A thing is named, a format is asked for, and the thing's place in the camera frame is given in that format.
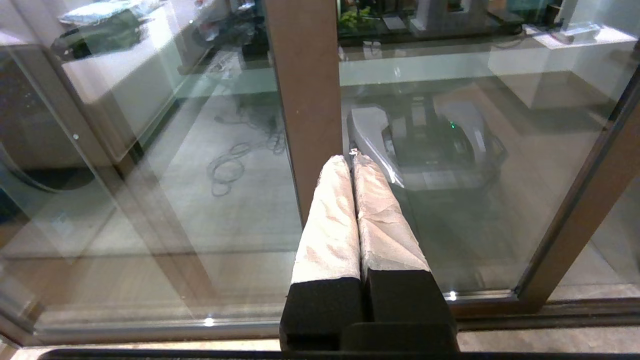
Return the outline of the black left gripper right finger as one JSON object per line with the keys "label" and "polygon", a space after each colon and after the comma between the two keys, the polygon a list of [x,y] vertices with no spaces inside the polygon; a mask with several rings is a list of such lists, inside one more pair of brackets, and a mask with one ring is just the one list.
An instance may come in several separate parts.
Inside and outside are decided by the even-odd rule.
{"label": "black left gripper right finger", "polygon": [[381,168],[360,152],[352,164],[361,268],[373,321],[455,324]]}

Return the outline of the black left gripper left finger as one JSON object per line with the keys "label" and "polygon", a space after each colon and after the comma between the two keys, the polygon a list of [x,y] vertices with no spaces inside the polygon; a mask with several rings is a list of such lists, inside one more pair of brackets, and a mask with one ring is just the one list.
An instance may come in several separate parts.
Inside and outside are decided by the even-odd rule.
{"label": "black left gripper left finger", "polygon": [[343,331],[364,321],[360,252],[350,167],[334,155],[318,176],[295,253],[281,350],[339,350]]}

